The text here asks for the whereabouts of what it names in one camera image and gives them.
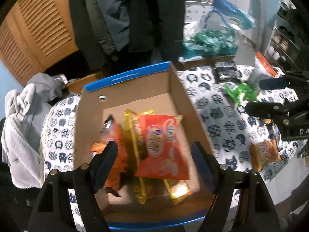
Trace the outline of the orange noodle snack bag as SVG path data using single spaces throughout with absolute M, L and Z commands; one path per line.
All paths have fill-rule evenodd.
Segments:
M 274 162 L 281 162 L 276 140 L 263 141 L 258 144 L 250 145 L 250 153 L 253 168 L 261 171 L 262 168 Z

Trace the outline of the yellow snack bag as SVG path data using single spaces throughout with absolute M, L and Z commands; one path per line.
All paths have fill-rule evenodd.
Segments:
M 136 160 L 136 166 L 133 170 L 134 195 L 140 204 L 145 204 L 146 200 L 154 196 L 155 185 L 163 183 L 173 204 L 180 204 L 192 194 L 190 187 L 188 186 L 188 180 L 152 179 L 135 176 L 139 162 L 147 157 L 146 145 L 143 141 L 143 135 L 138 119 L 140 115 L 155 115 L 155 113 L 152 109 L 140 114 L 132 111 L 131 109 L 127 109 L 124 113 L 125 132 L 131 143 L 132 151 Z

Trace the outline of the orange black snack bag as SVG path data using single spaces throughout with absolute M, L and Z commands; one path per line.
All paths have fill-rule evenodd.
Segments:
M 100 141 L 91 148 L 94 159 L 94 189 L 104 188 L 119 197 L 121 176 L 126 172 L 128 155 L 123 144 L 123 132 L 113 115 L 109 115 L 100 131 Z

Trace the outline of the red snack bag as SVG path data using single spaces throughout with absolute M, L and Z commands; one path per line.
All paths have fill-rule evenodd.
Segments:
M 147 157 L 139 162 L 135 176 L 152 179 L 188 180 L 188 163 L 178 139 L 182 116 L 138 117 Z

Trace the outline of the cardboard box with blue edge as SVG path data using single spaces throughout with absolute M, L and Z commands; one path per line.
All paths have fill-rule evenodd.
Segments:
M 118 157 L 94 199 L 108 226 L 133 230 L 205 217 L 213 198 L 191 156 L 209 134 L 173 64 L 159 63 L 86 85 L 77 107 L 74 166 L 89 163 L 109 141 Z

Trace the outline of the black patterned snack pack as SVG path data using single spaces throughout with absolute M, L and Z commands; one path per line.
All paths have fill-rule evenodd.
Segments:
M 231 62 L 215 62 L 213 64 L 213 76 L 215 82 L 240 82 L 240 73 L 234 61 Z

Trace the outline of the blue plastic bag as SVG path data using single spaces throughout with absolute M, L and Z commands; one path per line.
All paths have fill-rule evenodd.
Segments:
M 225 27 L 231 30 L 255 28 L 255 19 L 228 0 L 213 0 L 211 10 L 200 21 L 202 29 Z

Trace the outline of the grey hooded garment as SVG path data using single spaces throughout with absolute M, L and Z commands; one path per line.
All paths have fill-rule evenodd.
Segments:
M 1 132 L 2 161 L 9 167 L 14 186 L 40 187 L 40 139 L 51 103 L 62 98 L 65 83 L 45 73 L 34 75 L 24 89 L 9 91 L 4 100 Z

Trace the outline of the cat pattern tablecloth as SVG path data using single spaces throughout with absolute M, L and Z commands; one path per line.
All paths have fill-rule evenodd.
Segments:
M 269 131 L 257 118 L 248 116 L 243 106 L 236 106 L 227 98 L 223 86 L 216 84 L 210 67 L 177 71 L 177 74 L 185 79 L 185 88 L 195 90 L 189 97 L 210 136 L 211 153 L 232 169 L 250 169 L 249 145 L 265 141 Z M 60 172 L 76 169 L 74 135 L 81 93 L 56 103 L 46 117 L 42 130 L 42 179 L 53 169 Z

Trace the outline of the grey shelf rack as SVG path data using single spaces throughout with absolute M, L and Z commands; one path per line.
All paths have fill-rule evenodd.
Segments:
M 306 40 L 295 21 L 296 7 L 291 0 L 279 2 L 274 16 L 272 32 L 264 56 L 268 62 L 286 71 L 306 70 L 303 53 Z

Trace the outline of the wooden louvred door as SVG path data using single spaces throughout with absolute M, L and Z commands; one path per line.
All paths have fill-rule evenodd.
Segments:
M 1 24 L 1 61 L 22 86 L 77 50 L 69 0 L 17 0 Z

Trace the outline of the teal white plastic bag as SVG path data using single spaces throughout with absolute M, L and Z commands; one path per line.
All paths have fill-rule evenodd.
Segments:
M 199 29 L 198 22 L 184 26 L 182 59 L 217 58 L 235 55 L 238 50 L 236 33 L 230 29 Z

